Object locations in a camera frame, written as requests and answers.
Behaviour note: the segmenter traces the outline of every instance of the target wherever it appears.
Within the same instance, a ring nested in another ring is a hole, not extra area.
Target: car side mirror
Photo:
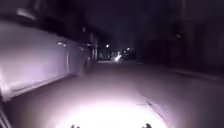
[[[24,16],[24,17],[30,18],[32,20],[36,20],[35,15],[32,14],[29,10],[27,10],[25,8],[18,8],[16,10],[16,14],[20,15],[20,16]]]

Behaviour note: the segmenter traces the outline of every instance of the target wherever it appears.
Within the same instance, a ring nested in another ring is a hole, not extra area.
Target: parked car
[[[3,100],[59,80],[83,75],[90,64],[84,44],[32,26],[16,14],[0,16],[0,91]]]
[[[100,52],[99,53],[98,60],[110,60],[110,59],[111,59],[110,53],[107,53],[107,52]]]

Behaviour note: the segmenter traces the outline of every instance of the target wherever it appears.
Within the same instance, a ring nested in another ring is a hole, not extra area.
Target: road
[[[221,128],[223,98],[224,86],[215,81],[143,64],[100,63],[85,77],[43,86],[4,107],[15,128]]]

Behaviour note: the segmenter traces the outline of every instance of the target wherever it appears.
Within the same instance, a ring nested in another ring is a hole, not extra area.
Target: car door
[[[80,60],[80,63],[79,65],[80,66],[84,66],[85,62],[87,61],[87,49],[86,47],[84,46],[84,44],[82,43],[76,43],[77,44],[77,48],[78,48],[78,56],[79,56],[79,60]]]
[[[79,47],[77,43],[74,41],[69,40],[68,44],[68,67],[69,67],[69,73],[73,75],[77,75],[77,73],[80,70],[80,64],[81,64],[81,56],[79,54]]]
[[[42,51],[39,53],[40,61],[44,63],[46,80],[51,81],[68,74],[68,41],[60,35],[61,25],[56,20],[46,20],[43,26],[47,27],[38,28],[39,34],[35,40],[42,46],[39,50]]]
[[[7,21],[0,22],[0,33],[2,95],[11,97],[51,77],[48,65],[55,65],[50,63],[47,50],[55,39],[35,28]]]

